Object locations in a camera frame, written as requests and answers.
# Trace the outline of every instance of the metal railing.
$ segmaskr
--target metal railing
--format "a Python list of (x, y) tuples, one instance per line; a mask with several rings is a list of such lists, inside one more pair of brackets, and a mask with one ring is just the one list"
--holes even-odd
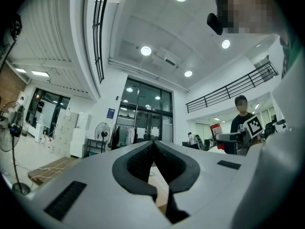
[(187, 103), (187, 112), (190, 113), (199, 109), (207, 108), (214, 104), (218, 104), (222, 101), (238, 96), (241, 93), (269, 81), (277, 75), (278, 72), (274, 69), (273, 65), (270, 62), (267, 62), (236, 81), (233, 81), (210, 94)]
[(100, 84), (104, 80), (104, 71), (102, 63), (102, 28), (107, 0), (95, 0), (93, 16), (93, 47), (95, 65)]

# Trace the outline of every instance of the glass door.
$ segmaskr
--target glass door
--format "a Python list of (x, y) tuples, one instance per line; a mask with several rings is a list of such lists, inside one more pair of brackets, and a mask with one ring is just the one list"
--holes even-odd
[(138, 143), (161, 139), (161, 115), (139, 110), (135, 126), (137, 127)]

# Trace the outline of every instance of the electric fan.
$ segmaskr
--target electric fan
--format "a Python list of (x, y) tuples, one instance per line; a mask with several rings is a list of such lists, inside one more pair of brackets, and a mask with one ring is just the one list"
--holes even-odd
[(14, 150), (22, 132), (22, 124), (23, 106), (15, 101), (4, 105), (0, 111), (0, 149), (4, 152), (12, 150), (13, 164), (17, 180), (17, 183), (12, 185), (12, 190), (26, 195), (31, 190), (28, 185), (19, 182)]
[(110, 128), (109, 126), (105, 123), (99, 123), (95, 129), (95, 140), (96, 141), (101, 141), (102, 142), (102, 150), (101, 153), (103, 152), (104, 146), (106, 146), (109, 136), (110, 136)]

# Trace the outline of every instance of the man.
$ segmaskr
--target man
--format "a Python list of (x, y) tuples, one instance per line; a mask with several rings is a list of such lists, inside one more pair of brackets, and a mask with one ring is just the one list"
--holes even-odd
[(280, 36), (285, 55), (282, 71), (284, 77), (302, 50), (300, 39), (283, 15), (285, 13), (293, 22), (296, 20), (287, 11), (287, 0), (216, 0), (216, 5), (218, 21), (228, 33)]
[[(243, 124), (248, 119), (252, 118), (254, 114), (248, 113), (248, 101), (247, 98), (243, 95), (240, 95), (235, 98), (235, 106), (239, 111), (239, 115), (234, 118), (231, 124), (231, 133), (235, 133), (238, 130), (238, 126)], [(224, 151), (227, 154), (234, 154), (235, 149), (234, 143), (228, 143), (224, 146)]]

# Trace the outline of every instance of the ceiling beam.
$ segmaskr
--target ceiling beam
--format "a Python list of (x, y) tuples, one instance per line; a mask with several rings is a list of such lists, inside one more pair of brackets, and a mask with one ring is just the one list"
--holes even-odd
[(38, 65), (49, 68), (74, 70), (72, 62), (58, 61), (58, 60), (19, 59), (19, 60), (14, 60), (12, 64), (30, 65), (30, 66)]

